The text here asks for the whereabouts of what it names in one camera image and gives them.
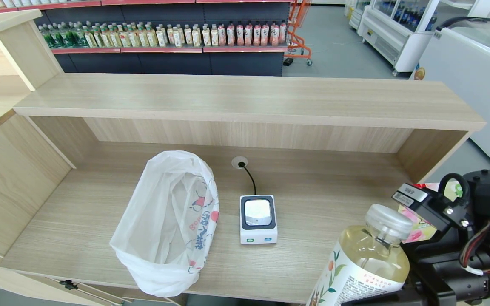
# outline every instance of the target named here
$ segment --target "bottle label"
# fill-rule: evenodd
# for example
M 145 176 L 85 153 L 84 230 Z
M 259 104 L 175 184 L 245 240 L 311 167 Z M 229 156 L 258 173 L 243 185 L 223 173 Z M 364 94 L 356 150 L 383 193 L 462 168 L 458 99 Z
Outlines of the bottle label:
M 345 255 L 338 242 L 306 305 L 339 306 L 400 290 L 403 284 L 362 269 Z

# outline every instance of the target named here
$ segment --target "pink bottle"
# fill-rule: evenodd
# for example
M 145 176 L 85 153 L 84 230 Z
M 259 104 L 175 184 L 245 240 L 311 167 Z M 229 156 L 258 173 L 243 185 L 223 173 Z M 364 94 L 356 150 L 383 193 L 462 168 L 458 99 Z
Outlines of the pink bottle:
M 245 39 L 243 39 L 243 25 L 241 21 L 237 22 L 237 45 L 243 46 L 245 44 Z M 251 45 L 251 37 L 249 37 L 249 46 Z
M 253 46 L 260 46 L 260 24 L 257 23 L 253 29 Z
M 269 33 L 270 33 L 270 27 L 268 26 L 268 23 L 265 22 L 260 32 L 260 46 L 265 47 L 268 45 Z
M 226 30 L 222 23 L 218 24 L 218 45 L 221 47 L 226 45 Z
M 286 23 L 285 21 L 281 21 L 281 25 L 279 25 L 279 43 L 285 43 L 286 37 Z
M 272 46 L 278 46 L 279 45 L 279 26 L 274 25 L 273 30 L 272 30 Z
M 245 46 L 249 47 L 253 44 L 253 26 L 249 21 L 248 25 L 245 25 Z
M 235 26 L 231 21 L 228 27 L 226 28 L 226 34 L 228 39 L 228 46 L 233 47 L 236 44 L 236 35 L 235 35 Z

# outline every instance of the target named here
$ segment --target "counter top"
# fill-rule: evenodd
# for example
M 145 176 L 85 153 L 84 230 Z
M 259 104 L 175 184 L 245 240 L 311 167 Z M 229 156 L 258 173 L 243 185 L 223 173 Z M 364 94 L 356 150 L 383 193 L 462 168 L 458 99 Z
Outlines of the counter top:
M 118 287 L 136 287 L 109 240 L 148 159 L 187 150 L 213 170 L 220 217 L 208 261 L 193 294 L 304 303 L 325 260 L 349 225 L 363 224 L 372 203 L 396 208 L 390 196 L 409 178 L 396 156 L 242 147 L 100 142 L 72 169 L 7 252 L 2 267 Z M 275 197 L 277 244 L 239 244 L 239 196 L 251 180 L 233 156 L 251 163 L 259 193 Z
M 441 82 L 261 76 L 63 74 L 15 106 L 25 116 L 480 130 Z

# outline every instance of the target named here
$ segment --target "gray floor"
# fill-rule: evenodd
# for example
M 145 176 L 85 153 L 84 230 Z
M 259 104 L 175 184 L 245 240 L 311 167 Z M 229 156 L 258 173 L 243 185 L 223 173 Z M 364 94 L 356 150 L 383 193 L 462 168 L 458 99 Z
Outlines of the gray floor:
M 296 59 L 283 68 L 284 76 L 344 77 L 344 78 L 393 78 L 392 68 L 371 46 L 362 44 L 343 16 L 343 8 L 312 6 L 298 34 L 305 38 L 313 50 L 313 65 L 305 59 Z M 408 78 L 401 74 L 398 78 Z M 450 172 L 467 172 L 490 169 L 488 159 L 473 142 L 464 143 L 430 178 L 438 182 Z M 237 300 L 207 296 L 191 296 L 189 306 L 237 305 Z M 36 300 L 0 290 L 0 306 L 68 306 L 70 304 Z M 136 301 L 133 306 L 163 306 L 167 304 Z M 490 306 L 490 300 L 484 305 Z

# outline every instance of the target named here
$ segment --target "display refrigerator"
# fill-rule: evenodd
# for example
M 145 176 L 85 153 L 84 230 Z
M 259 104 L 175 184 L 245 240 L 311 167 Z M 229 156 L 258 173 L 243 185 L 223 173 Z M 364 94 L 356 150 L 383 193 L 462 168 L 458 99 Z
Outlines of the display refrigerator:
M 442 81 L 474 108 L 487 124 L 471 139 L 490 158 L 490 19 L 461 17 L 440 25 L 410 79 Z
M 358 30 L 393 66 L 393 75 L 411 72 L 437 25 L 457 16 L 487 17 L 490 0 L 371 0 Z

